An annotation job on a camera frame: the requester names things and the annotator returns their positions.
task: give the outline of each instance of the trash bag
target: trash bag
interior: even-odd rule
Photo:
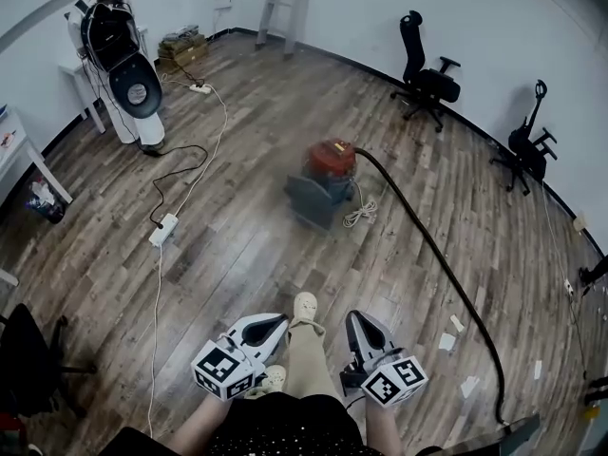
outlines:
[[[29,186],[31,196],[26,202],[28,209],[37,211],[51,223],[59,223],[66,214],[66,204],[63,199],[42,178]]]

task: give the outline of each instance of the black skirt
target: black skirt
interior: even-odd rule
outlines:
[[[377,456],[363,446],[357,424],[329,395],[296,399],[276,392],[256,400],[236,400],[214,434],[211,455]]]

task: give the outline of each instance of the office chair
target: office chair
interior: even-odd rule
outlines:
[[[85,369],[74,369],[60,365],[64,356],[60,334],[67,319],[62,316],[55,323],[50,348],[25,305],[19,304],[9,319],[0,316],[0,323],[5,325],[0,338],[0,411],[26,417],[53,412],[53,408],[58,409],[53,399],[58,390],[76,416],[85,417],[86,410],[69,395],[61,375],[96,373],[97,368],[89,365]]]
[[[503,156],[503,159],[490,160],[490,163],[497,162],[511,169],[511,185],[506,187],[507,192],[513,191],[515,180],[519,179],[524,187],[523,195],[529,195],[530,188],[523,176],[523,171],[528,172],[537,181],[542,181],[547,169],[545,156],[549,154],[555,161],[558,159],[551,147],[545,143],[548,139],[554,143],[558,141],[546,128],[543,128],[542,131],[544,132],[542,136],[532,142],[528,137],[522,137],[520,130],[515,130],[509,136],[509,148],[515,156],[507,158]]]
[[[447,57],[440,57],[443,65],[439,71],[435,69],[423,69],[425,65],[425,52],[420,39],[420,26],[422,25],[422,16],[414,10],[409,11],[401,19],[399,28],[403,43],[406,45],[408,53],[408,65],[403,74],[404,91],[394,91],[390,97],[394,100],[396,96],[403,96],[417,102],[417,106],[404,115],[405,120],[409,120],[421,110],[426,110],[431,117],[437,122],[435,130],[440,133],[444,129],[444,124],[440,120],[442,113],[435,111],[439,107],[440,100],[448,103],[454,103],[460,96],[460,86],[454,83],[454,79],[446,75],[446,71],[450,66],[460,67],[456,61],[452,61]]]

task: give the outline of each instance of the table leg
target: table leg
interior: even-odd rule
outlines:
[[[45,164],[45,160],[40,155],[40,153],[29,142],[26,147],[28,149],[29,158],[34,162],[34,164],[36,164],[36,167],[38,167],[38,170],[42,172],[43,176],[47,178],[47,181],[50,182],[50,185],[52,185],[55,188],[55,191],[57,191],[59,195],[64,200],[66,200],[67,204],[72,203],[74,199],[72,199],[72,196],[70,196],[69,193],[64,189],[64,186],[62,186],[59,181],[55,179],[55,176],[53,176],[52,173],[48,170],[48,167]]]
[[[83,102],[84,106],[86,108],[88,108],[88,111],[91,114],[91,118],[93,119],[93,122],[95,122],[95,126],[97,126],[99,133],[105,133],[104,124],[102,123],[102,120],[99,118],[99,114],[97,113],[97,110],[95,109],[95,104],[90,103],[86,97],[87,96],[86,90],[88,87],[90,87],[90,85],[88,83],[85,83],[85,80],[83,79],[81,72],[78,72],[74,75],[74,80],[76,81],[76,88],[78,89],[78,94],[80,95],[80,99]]]
[[[10,285],[14,285],[15,287],[19,285],[19,279],[16,276],[9,274],[2,269],[0,269],[0,278],[8,282]]]

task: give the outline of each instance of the black hose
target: black hose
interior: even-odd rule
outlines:
[[[401,189],[399,189],[397,184],[395,184],[395,181],[389,175],[387,170],[367,150],[355,147],[354,152],[355,152],[355,154],[359,154],[359,155],[365,157],[368,161],[370,161],[375,166],[375,168],[380,171],[380,174],[382,174],[384,179],[389,183],[389,186],[392,188],[394,193],[397,195],[397,198],[399,198],[399,200],[403,204],[404,208],[406,208],[406,211],[408,212],[409,217],[411,218],[411,220],[414,222],[416,227],[422,233],[422,236],[427,241],[428,245],[430,246],[430,249],[433,251],[433,254],[435,254],[437,259],[439,260],[439,263],[441,264],[442,268],[444,269],[444,271],[446,271],[447,277],[453,284],[458,295],[461,297],[461,299],[465,303],[466,308],[468,309],[469,313],[471,314],[471,317],[475,321],[475,324],[477,324],[479,331],[482,333],[482,336],[484,337],[484,340],[485,340],[485,344],[487,345],[487,348],[490,351],[492,360],[494,361],[494,366],[496,367],[496,372],[498,374],[498,400],[496,401],[496,410],[494,412],[494,415],[499,424],[505,424],[504,419],[501,415],[502,411],[503,411],[503,403],[504,403],[503,365],[501,364],[501,358],[499,357],[498,352],[496,351],[494,342],[492,341],[492,338],[490,337],[489,332],[487,332],[487,329],[485,328],[484,322],[477,314],[477,311],[475,311],[475,306],[473,305],[473,303],[470,301],[470,299],[466,295],[465,289],[463,289],[463,286],[458,281],[458,278],[456,278],[456,275],[452,272],[452,269],[449,268],[449,265],[447,264],[446,259],[444,258],[444,255],[442,254],[441,250],[439,250],[437,243],[435,243],[435,240],[430,235],[430,233],[428,232],[425,225],[422,223],[422,221],[418,218],[418,216],[416,215],[414,210],[411,208],[411,206],[408,203],[408,200],[403,195],[403,193],[401,192]]]

